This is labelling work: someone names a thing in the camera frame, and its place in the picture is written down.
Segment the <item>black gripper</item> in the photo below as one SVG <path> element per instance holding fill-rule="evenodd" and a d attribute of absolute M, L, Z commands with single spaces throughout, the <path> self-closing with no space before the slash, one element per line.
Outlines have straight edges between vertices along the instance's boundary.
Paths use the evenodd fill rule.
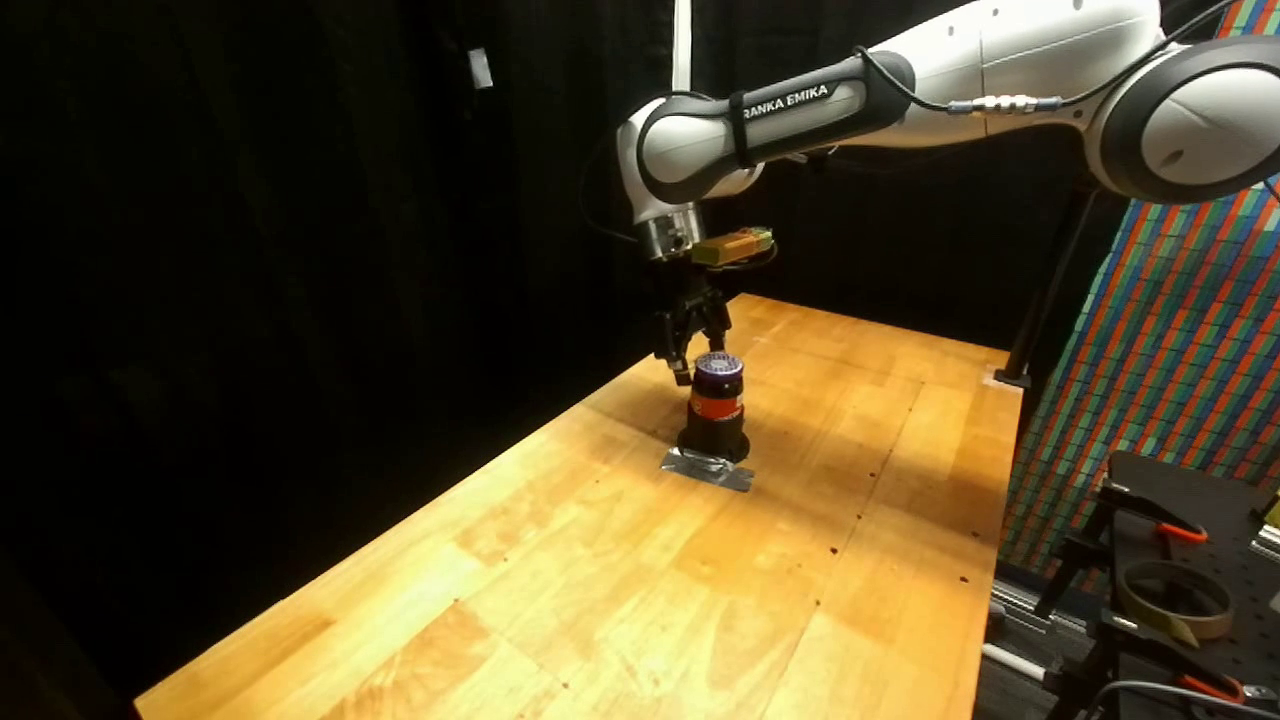
<path fill-rule="evenodd" d="M 661 293 L 664 293 L 664 320 L 670 328 L 661 328 L 656 359 L 668 365 L 675 383 L 690 383 L 686 344 L 696 334 L 708 338 L 711 353 L 726 353 L 726 328 L 730 328 L 726 302 L 711 284 L 711 271 L 700 266 L 668 266 Z"/>

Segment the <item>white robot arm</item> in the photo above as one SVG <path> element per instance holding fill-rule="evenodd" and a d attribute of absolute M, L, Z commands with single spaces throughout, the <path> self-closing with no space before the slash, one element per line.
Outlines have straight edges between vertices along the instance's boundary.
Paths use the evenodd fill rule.
<path fill-rule="evenodd" d="M 763 165 L 835 148 L 947 148 L 1071 128 L 1098 190 L 1201 203 L 1280 172 L 1280 41 L 1164 24 L 1160 0 L 965 0 L 835 66 L 730 97 L 668 93 L 615 128 L 615 168 L 681 302 L 656 355 L 686 375 L 726 309 L 696 266 L 696 208 Z"/>

